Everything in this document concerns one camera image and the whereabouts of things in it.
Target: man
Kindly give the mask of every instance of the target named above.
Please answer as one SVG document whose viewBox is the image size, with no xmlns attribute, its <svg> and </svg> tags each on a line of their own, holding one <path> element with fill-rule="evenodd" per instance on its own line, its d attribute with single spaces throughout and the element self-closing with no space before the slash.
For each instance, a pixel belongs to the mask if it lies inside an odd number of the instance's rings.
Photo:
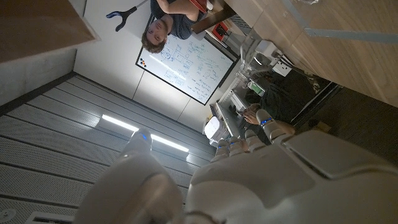
<svg viewBox="0 0 398 224">
<path fill-rule="evenodd" d="M 155 54 L 163 50 L 169 34 L 182 40 L 190 37 L 191 26 L 203 17 L 190 0 L 150 0 L 150 11 L 157 20 L 142 34 L 141 42 Z"/>
</svg>

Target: handwritten diagram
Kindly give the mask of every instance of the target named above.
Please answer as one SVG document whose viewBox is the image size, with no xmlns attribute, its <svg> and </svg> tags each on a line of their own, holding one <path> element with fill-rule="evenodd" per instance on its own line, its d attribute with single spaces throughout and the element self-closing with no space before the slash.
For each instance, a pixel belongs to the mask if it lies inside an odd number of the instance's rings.
<svg viewBox="0 0 398 224">
<path fill-rule="evenodd" d="M 207 40 L 194 37 L 180 40 L 169 36 L 160 54 L 143 50 L 141 58 L 151 65 L 148 71 L 203 104 L 233 63 Z"/>
</svg>

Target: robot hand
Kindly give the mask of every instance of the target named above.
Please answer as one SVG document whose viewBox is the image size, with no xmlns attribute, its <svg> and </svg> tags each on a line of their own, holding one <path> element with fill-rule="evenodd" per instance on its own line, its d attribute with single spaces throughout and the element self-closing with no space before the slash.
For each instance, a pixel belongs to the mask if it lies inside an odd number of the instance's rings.
<svg viewBox="0 0 398 224">
<path fill-rule="evenodd" d="M 74 224 L 167 223 L 182 210 L 182 195 L 151 156 L 152 138 L 136 131 L 80 205 Z"/>
</svg>

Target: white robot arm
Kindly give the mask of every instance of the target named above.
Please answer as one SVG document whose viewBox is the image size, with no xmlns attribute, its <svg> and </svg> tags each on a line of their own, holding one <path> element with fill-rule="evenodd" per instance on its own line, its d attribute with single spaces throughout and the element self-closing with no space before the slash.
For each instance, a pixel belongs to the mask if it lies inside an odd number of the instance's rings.
<svg viewBox="0 0 398 224">
<path fill-rule="evenodd" d="M 75 223 L 398 223 L 396 167 L 325 133 L 285 134 L 264 110 L 257 120 L 273 145 L 252 131 L 250 153 L 237 138 L 220 141 L 194 173 L 184 213 L 177 186 L 149 154 L 149 132 L 138 130 Z"/>
</svg>

